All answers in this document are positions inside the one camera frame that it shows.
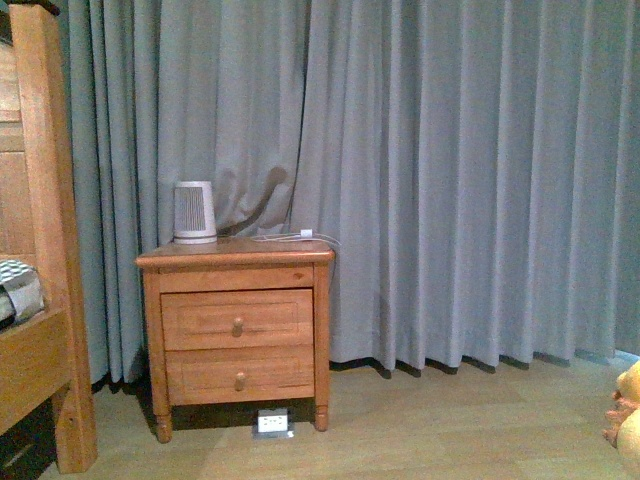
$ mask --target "space heater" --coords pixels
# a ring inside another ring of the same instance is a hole
[[[177,182],[174,200],[175,243],[213,243],[217,240],[211,182]]]

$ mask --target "plush toy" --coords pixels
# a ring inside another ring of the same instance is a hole
[[[640,362],[618,377],[616,406],[606,414],[611,428],[604,437],[618,449],[625,469],[640,478]]]

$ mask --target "nightstand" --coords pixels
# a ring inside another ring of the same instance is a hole
[[[333,259],[319,241],[236,237],[138,257],[161,443],[174,405],[313,397],[327,429]]]

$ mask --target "white cable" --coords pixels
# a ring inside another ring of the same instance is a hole
[[[317,240],[320,242],[328,243],[331,246],[340,247],[341,244],[335,238],[324,235],[322,233],[314,233],[309,236],[308,230],[303,230],[302,233],[272,233],[266,235],[256,235],[251,237],[254,242],[307,242],[309,240]]]

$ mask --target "bed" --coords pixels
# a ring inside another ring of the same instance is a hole
[[[9,14],[0,12],[0,260],[36,268],[44,310],[0,331],[0,435],[50,399],[58,469],[83,472],[97,447],[57,9],[44,0],[7,3]]]

